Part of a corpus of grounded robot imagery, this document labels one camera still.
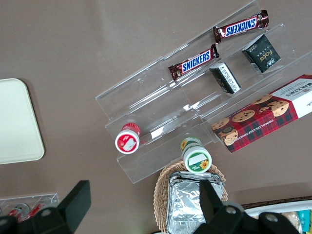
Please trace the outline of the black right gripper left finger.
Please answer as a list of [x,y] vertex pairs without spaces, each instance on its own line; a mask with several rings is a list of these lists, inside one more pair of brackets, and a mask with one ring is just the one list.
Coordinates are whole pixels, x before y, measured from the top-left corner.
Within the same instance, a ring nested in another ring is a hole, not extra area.
[[57,207],[47,207],[30,219],[31,234],[73,234],[91,207],[90,181],[81,180]]

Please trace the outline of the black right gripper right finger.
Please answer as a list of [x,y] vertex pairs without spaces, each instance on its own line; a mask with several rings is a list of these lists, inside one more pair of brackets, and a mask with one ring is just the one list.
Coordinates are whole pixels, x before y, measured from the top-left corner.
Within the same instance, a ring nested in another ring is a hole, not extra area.
[[222,202],[211,183],[200,181],[200,207],[205,223],[198,228],[200,234],[242,234],[244,210],[234,202]]

